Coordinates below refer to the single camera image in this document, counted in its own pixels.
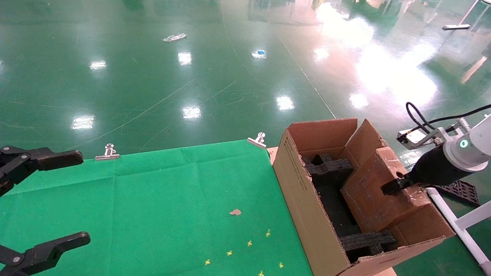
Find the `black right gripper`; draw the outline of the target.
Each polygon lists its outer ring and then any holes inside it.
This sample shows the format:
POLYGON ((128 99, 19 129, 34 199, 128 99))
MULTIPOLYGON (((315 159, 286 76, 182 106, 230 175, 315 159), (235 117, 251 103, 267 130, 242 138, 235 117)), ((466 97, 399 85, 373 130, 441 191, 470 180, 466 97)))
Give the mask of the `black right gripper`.
POLYGON ((471 174, 453 166, 445 156, 444 145, 439 145, 423 154, 407 174, 396 172, 396 178, 382 185, 381 190, 384 195, 392 195, 418 183, 447 186, 471 174))

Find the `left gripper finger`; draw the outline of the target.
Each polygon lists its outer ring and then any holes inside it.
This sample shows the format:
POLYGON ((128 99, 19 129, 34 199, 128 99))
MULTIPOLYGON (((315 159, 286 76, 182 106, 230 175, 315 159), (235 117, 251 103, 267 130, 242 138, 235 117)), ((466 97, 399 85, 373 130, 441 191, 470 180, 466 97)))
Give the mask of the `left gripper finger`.
POLYGON ((38 244, 19 253, 5 246, 0 246, 0 262, 4 267, 1 276, 32 276, 56 267, 61 255, 66 251, 86 246, 91 236, 85 231, 74 233, 59 239, 38 244))
POLYGON ((26 180, 35 171, 52 171, 84 162, 78 150, 55 153, 49 148, 21 149, 4 146, 0 153, 0 196, 26 180))

